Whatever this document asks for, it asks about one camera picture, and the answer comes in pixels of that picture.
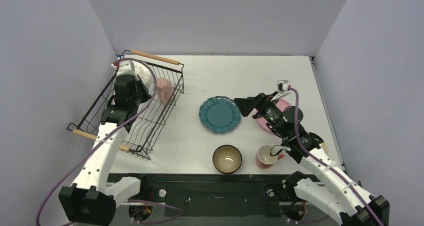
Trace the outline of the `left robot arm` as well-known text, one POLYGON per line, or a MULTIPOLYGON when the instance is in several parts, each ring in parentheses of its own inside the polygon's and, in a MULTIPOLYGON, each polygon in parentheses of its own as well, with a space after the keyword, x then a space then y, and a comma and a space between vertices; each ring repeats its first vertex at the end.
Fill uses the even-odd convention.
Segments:
POLYGON ((114 92, 101 115, 93 153, 71 186, 59 191, 61 205, 72 222, 109 225, 123 202, 130 197, 143 201, 149 194, 148 185, 136 177, 123 177, 106 186, 113 161, 138 117, 139 105, 148 107, 152 102, 139 76, 117 76, 114 92))

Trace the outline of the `white cup with black rim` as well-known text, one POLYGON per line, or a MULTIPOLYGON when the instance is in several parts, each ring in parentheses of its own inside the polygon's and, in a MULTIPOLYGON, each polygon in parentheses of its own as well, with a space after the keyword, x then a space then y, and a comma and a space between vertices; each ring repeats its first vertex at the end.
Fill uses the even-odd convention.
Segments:
POLYGON ((142 83, 146 86, 146 88, 150 88, 153 84, 153 76, 149 70, 148 66, 145 66, 141 63, 134 64, 135 73, 140 77, 142 83))

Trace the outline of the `light pink mug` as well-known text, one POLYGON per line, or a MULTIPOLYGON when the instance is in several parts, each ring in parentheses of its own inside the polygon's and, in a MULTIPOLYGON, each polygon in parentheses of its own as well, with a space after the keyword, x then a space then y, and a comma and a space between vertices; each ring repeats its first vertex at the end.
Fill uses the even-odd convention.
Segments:
POLYGON ((173 95, 173 88, 171 82, 166 78, 159 78, 156 81, 155 87, 158 98, 165 106, 173 95))

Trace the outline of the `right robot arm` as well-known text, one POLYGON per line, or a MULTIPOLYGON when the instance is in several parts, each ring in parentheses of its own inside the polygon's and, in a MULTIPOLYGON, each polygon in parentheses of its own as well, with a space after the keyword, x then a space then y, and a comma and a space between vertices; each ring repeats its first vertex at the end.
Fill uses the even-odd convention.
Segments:
POLYGON ((390 204, 373 196, 349 178, 301 125, 299 98, 281 111, 273 101, 277 93, 235 98, 242 116, 257 110, 253 119, 264 118, 271 131, 282 139, 281 146, 299 165, 310 171, 323 186, 296 171, 283 180, 282 193, 288 199, 305 200, 325 212, 339 225, 388 225, 390 204))

